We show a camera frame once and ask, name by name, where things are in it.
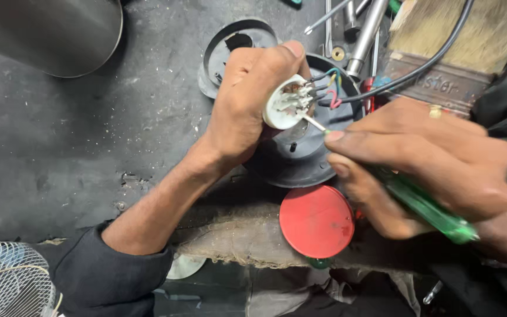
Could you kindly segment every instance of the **person's left hand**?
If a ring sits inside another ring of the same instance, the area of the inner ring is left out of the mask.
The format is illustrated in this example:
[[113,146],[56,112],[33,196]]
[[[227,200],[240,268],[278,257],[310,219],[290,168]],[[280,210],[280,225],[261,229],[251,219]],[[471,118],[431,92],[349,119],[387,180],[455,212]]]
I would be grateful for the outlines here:
[[273,91],[297,73],[310,77],[304,48],[297,41],[271,48],[236,48],[227,61],[202,143],[229,168],[247,161],[264,128],[262,109]]

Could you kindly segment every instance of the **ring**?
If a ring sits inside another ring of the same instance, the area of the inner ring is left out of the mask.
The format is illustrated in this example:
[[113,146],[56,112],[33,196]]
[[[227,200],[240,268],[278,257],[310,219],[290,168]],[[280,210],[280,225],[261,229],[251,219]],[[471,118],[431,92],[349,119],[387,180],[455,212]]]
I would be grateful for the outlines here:
[[439,119],[441,118],[441,106],[438,104],[429,104],[430,118]]

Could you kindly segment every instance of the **green object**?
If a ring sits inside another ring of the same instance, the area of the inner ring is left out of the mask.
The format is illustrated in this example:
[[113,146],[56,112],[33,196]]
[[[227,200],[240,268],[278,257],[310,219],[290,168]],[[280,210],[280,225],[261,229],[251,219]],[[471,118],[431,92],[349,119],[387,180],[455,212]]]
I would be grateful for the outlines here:
[[329,265],[331,264],[329,258],[325,258],[325,259],[315,259],[315,258],[311,258],[311,257],[306,257],[306,258],[308,259],[308,263],[310,263],[310,265],[313,268],[318,269],[318,270],[327,269],[329,267]]
[[379,166],[364,166],[402,205],[425,219],[455,244],[479,239],[476,229],[463,218],[449,212],[406,176]]
[[389,1],[389,8],[394,14],[398,13],[398,10],[400,10],[400,6],[401,6],[401,4],[400,4],[400,1],[398,1],[398,0],[390,0]]

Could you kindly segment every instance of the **white plastic part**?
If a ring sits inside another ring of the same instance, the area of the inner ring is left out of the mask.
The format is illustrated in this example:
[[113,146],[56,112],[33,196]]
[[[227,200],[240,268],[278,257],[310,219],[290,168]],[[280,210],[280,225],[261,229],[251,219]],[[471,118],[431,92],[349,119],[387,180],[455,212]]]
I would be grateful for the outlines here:
[[296,115],[296,113],[291,113],[291,111],[284,111],[289,107],[295,107],[300,104],[300,99],[295,99],[296,96],[300,96],[299,94],[283,92],[283,89],[288,85],[302,85],[306,83],[306,80],[300,75],[294,75],[289,78],[287,81],[282,83],[267,101],[267,105],[263,109],[263,121],[267,123],[267,125],[272,128],[279,130],[287,130],[295,126],[302,120],[301,116]]
[[166,279],[180,280],[195,274],[207,261],[203,257],[191,257],[176,253],[171,263],[171,269],[167,272]]

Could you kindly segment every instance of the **wire grille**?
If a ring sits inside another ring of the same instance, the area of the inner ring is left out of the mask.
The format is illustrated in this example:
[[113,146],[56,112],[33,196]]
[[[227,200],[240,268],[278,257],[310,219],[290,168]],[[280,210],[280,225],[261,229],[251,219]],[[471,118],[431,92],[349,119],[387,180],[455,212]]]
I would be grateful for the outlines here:
[[0,316],[51,316],[56,288],[47,270],[46,260],[28,244],[0,242]]

